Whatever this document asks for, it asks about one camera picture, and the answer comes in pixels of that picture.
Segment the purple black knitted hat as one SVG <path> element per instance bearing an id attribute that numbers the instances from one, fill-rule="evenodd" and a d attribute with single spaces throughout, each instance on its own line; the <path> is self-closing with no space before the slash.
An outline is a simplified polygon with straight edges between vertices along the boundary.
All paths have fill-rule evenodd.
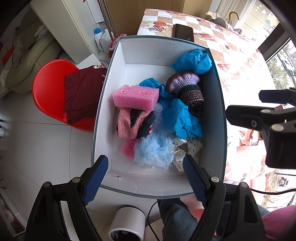
<path id="1" fill-rule="evenodd" d="M 204 97 L 198 85 L 200 78 L 192 71 L 182 71 L 172 75 L 166 82 L 166 89 L 188 107 L 195 117 L 203 116 Z"/>

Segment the white cylindrical device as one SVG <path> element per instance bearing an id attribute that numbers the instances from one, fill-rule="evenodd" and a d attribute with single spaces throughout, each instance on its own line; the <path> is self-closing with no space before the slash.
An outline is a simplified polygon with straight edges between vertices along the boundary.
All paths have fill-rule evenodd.
<path id="1" fill-rule="evenodd" d="M 124 206 L 117 210 L 108 230 L 111 240 L 144 240 L 145 213 L 135 206 Z"/>

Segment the dark red cloth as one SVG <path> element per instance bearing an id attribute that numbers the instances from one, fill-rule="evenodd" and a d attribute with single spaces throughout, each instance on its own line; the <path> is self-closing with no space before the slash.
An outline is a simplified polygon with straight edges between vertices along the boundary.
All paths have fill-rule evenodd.
<path id="1" fill-rule="evenodd" d="M 107 68 L 103 64 L 79 69 L 64 78 L 64 110 L 69 124 L 96 116 Z"/>

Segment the white polka dot cloth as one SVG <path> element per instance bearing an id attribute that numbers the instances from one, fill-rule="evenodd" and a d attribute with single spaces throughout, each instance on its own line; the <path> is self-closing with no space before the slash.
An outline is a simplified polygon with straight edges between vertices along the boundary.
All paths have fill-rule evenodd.
<path id="1" fill-rule="evenodd" d="M 177 170 L 181 173 L 183 170 L 183 159 L 186 155 L 191 155 L 192 158 L 199 163 L 200 150 L 203 145 L 199 138 L 186 138 L 182 139 L 177 136 L 172 136 L 174 148 L 173 148 L 173 165 L 177 168 Z"/>

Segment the brown cardboard panel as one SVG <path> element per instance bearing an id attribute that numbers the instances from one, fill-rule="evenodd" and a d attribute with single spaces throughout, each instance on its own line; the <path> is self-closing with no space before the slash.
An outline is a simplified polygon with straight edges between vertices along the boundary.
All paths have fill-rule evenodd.
<path id="1" fill-rule="evenodd" d="M 137 34 L 146 9 L 149 16 L 155 16 L 157 9 L 171 13 L 182 13 L 203 17 L 210 9 L 211 1 L 106 1 L 116 34 Z"/>

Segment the blue cloth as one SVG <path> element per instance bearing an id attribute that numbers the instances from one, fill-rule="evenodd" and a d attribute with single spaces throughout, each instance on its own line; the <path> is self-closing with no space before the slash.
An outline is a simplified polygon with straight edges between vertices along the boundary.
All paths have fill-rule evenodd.
<path id="1" fill-rule="evenodd" d="M 192 71 L 196 75 L 207 73 L 212 67 L 212 61 L 207 53 L 200 49 L 186 52 L 180 56 L 171 67 L 175 72 Z"/>
<path id="2" fill-rule="evenodd" d="M 163 108 L 161 111 L 162 130 L 182 139 L 204 137 L 199 119 L 191 115 L 188 106 L 168 92 L 165 85 L 154 78 L 145 79 L 139 85 L 159 90 L 158 103 Z"/>

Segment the checkered patterned tablecloth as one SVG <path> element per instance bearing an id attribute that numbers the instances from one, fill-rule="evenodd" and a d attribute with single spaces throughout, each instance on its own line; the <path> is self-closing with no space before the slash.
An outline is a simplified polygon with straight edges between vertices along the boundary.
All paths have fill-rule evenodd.
<path id="1" fill-rule="evenodd" d="M 262 106 L 260 90 L 274 89 L 267 64 L 248 40 L 203 18 L 169 11 L 146 9 L 139 35 L 171 37 L 175 24 L 193 28 L 195 43 L 209 48 L 216 65 L 225 106 Z M 265 163 L 266 150 L 258 131 L 227 125 L 227 161 L 224 181 L 244 181 L 261 191 L 275 190 L 280 176 Z"/>

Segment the white detergent bottle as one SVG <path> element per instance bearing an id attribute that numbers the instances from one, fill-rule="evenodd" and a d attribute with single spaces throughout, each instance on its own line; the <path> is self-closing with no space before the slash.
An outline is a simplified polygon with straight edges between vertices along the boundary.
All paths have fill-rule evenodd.
<path id="1" fill-rule="evenodd" d="M 104 52 L 105 54 L 108 54 L 110 52 L 112 40 L 108 29 L 102 31 L 100 28 L 95 28 L 94 40 L 99 52 Z"/>

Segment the pink black knitted sock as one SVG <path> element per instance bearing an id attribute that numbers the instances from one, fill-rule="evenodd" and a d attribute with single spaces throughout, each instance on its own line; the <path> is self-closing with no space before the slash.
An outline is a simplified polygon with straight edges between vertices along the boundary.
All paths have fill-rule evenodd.
<path id="1" fill-rule="evenodd" d="M 138 139 L 151 133 L 156 120 L 154 111 L 144 111 L 134 108 L 120 108 L 116 125 L 118 138 Z"/>

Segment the pink foam sponge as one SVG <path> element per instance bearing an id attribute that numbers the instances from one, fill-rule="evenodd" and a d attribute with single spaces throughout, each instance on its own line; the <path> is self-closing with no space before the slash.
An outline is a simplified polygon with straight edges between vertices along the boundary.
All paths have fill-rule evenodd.
<path id="1" fill-rule="evenodd" d="M 159 90 L 139 85 L 123 85 L 112 94 L 112 98 L 118 108 L 153 111 L 159 98 Z"/>

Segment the light blue fluffy duster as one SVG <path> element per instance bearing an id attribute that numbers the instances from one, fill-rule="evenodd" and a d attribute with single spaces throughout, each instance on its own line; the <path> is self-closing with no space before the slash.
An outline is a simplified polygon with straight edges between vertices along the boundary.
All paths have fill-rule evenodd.
<path id="1" fill-rule="evenodd" d="M 135 144 L 134 159 L 138 166 L 144 168 L 170 168 L 173 159 L 173 140 L 163 127 L 163 107 L 157 103 L 154 108 L 156 120 L 152 125 L 152 131 L 146 137 L 140 138 Z"/>

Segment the black smartphone red case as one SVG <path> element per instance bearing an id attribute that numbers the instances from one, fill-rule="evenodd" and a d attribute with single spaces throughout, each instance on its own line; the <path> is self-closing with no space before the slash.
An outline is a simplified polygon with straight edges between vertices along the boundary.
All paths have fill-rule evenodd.
<path id="1" fill-rule="evenodd" d="M 175 24 L 173 37 L 181 40 L 186 40 L 189 42 L 194 42 L 193 28 L 185 25 Z"/>

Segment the pile of clothes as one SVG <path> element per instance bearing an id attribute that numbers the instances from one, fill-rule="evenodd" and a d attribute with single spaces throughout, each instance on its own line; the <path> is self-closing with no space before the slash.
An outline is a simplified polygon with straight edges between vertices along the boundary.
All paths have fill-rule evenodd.
<path id="1" fill-rule="evenodd" d="M 235 11 L 231 11 L 229 13 L 229 18 L 227 18 L 227 20 L 223 19 L 217 12 L 211 12 L 211 11 L 207 11 L 205 13 L 205 17 L 206 20 L 215 23 L 216 25 L 219 25 L 221 27 L 226 28 L 227 30 L 230 30 L 232 32 L 236 32 L 237 34 L 241 35 L 242 34 L 242 30 L 241 29 L 234 29 L 231 26 L 231 16 L 235 14 L 237 16 L 237 20 L 240 20 L 240 17 L 238 15 L 238 13 L 236 13 Z"/>

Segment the red plastic stool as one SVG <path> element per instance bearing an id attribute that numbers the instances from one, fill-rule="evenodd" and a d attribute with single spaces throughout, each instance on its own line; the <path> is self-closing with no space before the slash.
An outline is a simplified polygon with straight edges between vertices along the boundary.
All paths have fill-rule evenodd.
<path id="1" fill-rule="evenodd" d="M 78 68 L 64 59 L 56 59 L 43 65 L 32 83 L 32 97 L 36 107 L 45 115 L 68 124 L 64 110 L 64 77 Z"/>

